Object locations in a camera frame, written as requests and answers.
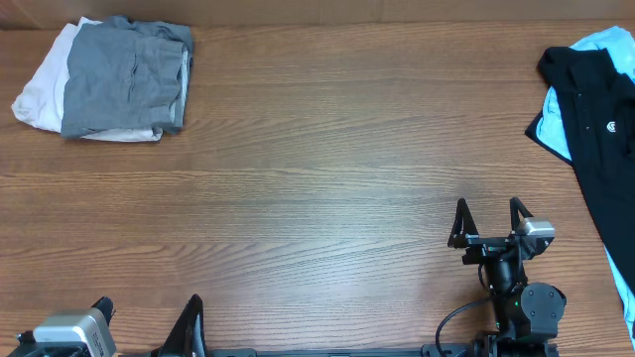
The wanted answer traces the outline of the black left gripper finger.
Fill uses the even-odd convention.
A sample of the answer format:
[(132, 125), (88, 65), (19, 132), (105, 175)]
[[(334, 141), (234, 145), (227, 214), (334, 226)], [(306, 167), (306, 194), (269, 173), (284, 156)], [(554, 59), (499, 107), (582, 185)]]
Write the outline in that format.
[(158, 356), (206, 357), (203, 328), (203, 304), (192, 295), (179, 316)]
[(93, 307), (100, 310), (106, 320), (110, 320), (115, 312), (114, 303), (109, 297), (101, 297)]

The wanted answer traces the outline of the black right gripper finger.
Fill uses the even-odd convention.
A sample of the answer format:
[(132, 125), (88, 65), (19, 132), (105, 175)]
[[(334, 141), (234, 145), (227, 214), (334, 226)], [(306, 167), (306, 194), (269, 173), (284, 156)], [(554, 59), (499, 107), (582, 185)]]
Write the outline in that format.
[(520, 226), (521, 220), (532, 217), (531, 212), (525, 207), (518, 197), (512, 197), (510, 203), (510, 219), (511, 229), (516, 232)]
[(448, 237), (447, 245), (450, 248), (466, 248), (470, 239), (478, 239), (479, 232), (464, 198), (460, 198), (456, 204), (454, 223)]

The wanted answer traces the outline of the grey shorts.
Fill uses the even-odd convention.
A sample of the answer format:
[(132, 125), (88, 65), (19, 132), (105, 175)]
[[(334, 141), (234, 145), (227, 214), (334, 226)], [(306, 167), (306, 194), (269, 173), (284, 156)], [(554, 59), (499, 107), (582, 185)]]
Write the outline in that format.
[(125, 16), (82, 25), (66, 61), (61, 135), (181, 132), (192, 57), (186, 25)]

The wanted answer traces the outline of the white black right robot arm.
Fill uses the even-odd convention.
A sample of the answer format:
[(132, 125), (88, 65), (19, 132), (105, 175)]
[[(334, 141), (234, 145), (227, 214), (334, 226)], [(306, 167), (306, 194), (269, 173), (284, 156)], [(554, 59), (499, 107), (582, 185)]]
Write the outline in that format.
[(453, 353), (441, 344), (441, 332), (456, 315), (491, 303), (496, 329), (479, 332), (455, 354), (475, 357), (551, 357), (559, 354), (551, 341), (558, 336), (567, 298), (544, 283), (530, 283), (524, 263), (543, 254), (555, 239), (555, 227), (537, 218), (517, 197), (509, 200), (510, 233), (480, 236), (465, 199), (457, 201), (448, 237), (450, 248), (462, 249), (462, 263), (475, 265), (487, 297), (449, 313), (439, 324), (435, 344), (442, 356)]

